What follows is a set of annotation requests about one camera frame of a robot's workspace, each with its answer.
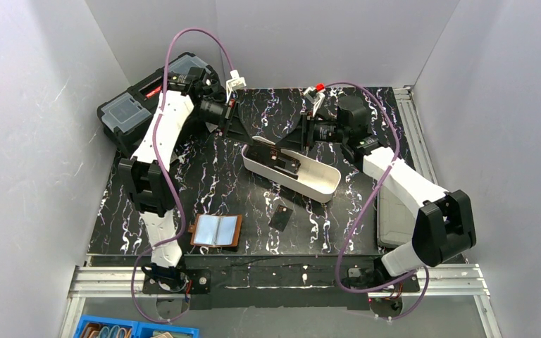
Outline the white oblong tray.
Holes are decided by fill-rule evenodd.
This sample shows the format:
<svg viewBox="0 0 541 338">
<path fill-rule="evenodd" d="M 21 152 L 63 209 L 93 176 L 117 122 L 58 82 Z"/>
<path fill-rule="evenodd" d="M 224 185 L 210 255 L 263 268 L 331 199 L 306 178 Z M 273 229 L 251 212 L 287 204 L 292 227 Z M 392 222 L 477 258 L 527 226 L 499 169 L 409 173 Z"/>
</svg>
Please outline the white oblong tray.
<svg viewBox="0 0 541 338">
<path fill-rule="evenodd" d="M 247 170 L 319 203 L 329 202 L 341 173 L 338 169 L 295 151 L 278 149 L 263 137 L 242 148 Z"/>
</svg>

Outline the brown leather card holder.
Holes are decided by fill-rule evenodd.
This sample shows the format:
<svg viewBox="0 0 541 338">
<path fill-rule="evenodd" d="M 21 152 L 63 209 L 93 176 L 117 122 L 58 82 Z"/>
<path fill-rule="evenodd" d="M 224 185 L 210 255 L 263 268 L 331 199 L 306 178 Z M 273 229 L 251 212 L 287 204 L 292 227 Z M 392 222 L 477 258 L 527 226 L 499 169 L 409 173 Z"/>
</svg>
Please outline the brown leather card holder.
<svg viewBox="0 0 541 338">
<path fill-rule="evenodd" d="M 242 227 L 242 215 L 198 214 L 189 227 L 192 246 L 211 248 L 237 247 Z"/>
</svg>

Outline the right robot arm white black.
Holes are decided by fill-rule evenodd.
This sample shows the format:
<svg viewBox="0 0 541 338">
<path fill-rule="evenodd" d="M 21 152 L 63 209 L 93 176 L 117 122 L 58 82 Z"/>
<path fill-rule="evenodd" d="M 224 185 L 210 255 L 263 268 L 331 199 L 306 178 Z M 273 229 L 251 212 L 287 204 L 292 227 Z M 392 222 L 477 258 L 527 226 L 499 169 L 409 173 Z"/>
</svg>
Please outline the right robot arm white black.
<svg viewBox="0 0 541 338">
<path fill-rule="evenodd" d="M 375 259 L 371 275 L 393 280 L 423 266 L 435 267 L 475 246 L 476 235 L 470 197 L 460 189 L 449 192 L 409 167 L 370 129 L 368 106 L 357 96 L 337 102 L 335 118 L 303 115 L 283 137 L 280 149 L 301 151 L 316 142 L 338 143 L 344 158 L 379 181 L 415 213 L 411 240 Z"/>
</svg>

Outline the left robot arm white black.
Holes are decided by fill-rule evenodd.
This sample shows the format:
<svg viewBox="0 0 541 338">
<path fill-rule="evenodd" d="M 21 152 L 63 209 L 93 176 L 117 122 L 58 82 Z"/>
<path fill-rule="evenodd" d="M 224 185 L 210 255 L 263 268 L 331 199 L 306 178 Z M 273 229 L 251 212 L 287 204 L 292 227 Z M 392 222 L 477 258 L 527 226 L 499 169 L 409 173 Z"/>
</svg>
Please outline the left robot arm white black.
<svg viewBox="0 0 541 338">
<path fill-rule="evenodd" d="M 220 101 L 212 98 L 211 85 L 204 68 L 192 67 L 185 74 L 164 68 L 150 126 L 136 151 L 118 166 L 126 193 L 147 227 L 151 261 L 158 267 L 175 268 L 182 257 L 178 239 L 187 229 L 187 217 L 170 168 L 181 132 L 189 131 L 189 120 L 209 123 L 232 141 L 254 142 L 232 97 L 236 89 L 246 87 L 245 78 L 231 70 Z"/>
</svg>

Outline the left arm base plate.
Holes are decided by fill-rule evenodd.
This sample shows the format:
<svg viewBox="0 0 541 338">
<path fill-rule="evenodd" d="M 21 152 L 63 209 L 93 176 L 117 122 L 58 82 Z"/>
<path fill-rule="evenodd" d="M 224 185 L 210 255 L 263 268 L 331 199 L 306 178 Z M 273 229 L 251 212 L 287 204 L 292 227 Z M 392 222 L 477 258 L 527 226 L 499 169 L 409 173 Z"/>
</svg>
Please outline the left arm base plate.
<svg viewBox="0 0 541 338">
<path fill-rule="evenodd" d="M 174 285 L 153 281 L 145 277 L 142 285 L 143 294 L 208 294 L 211 291 L 212 274 L 209 269 L 193 269 L 181 273 L 179 282 Z"/>
</svg>

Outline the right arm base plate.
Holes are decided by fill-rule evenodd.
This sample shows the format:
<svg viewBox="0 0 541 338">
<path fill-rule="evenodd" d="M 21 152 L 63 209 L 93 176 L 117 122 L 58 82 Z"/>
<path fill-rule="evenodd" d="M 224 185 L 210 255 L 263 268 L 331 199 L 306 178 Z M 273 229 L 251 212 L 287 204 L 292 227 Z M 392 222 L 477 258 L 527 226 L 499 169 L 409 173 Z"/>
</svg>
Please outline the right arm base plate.
<svg viewBox="0 0 541 338">
<path fill-rule="evenodd" d="M 387 283 L 381 277 L 376 277 L 370 268 L 350 268 L 347 271 L 347 276 L 342 279 L 342 284 L 350 289 L 368 289 L 376 288 Z M 387 298 L 396 298 L 404 292 L 419 292 L 421 286 L 418 282 L 417 275 L 412 275 L 410 278 L 398 283 L 387 285 L 380 291 L 386 293 Z"/>
</svg>

